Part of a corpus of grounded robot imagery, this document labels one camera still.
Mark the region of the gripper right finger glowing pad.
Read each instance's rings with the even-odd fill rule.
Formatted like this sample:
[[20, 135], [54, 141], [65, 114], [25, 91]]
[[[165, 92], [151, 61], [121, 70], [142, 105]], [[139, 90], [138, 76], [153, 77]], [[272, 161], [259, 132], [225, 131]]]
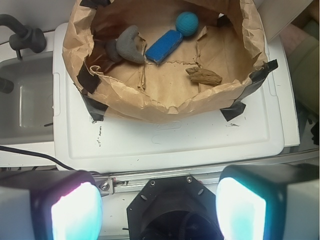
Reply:
[[318, 240], [320, 168], [229, 165], [220, 174], [215, 205], [226, 240]]

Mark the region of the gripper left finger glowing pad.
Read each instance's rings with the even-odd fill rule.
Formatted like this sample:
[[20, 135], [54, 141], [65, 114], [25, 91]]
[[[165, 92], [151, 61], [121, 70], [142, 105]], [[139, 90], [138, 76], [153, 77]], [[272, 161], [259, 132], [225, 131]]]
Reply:
[[2, 240], [96, 240], [102, 220], [102, 198], [87, 171], [0, 174]]

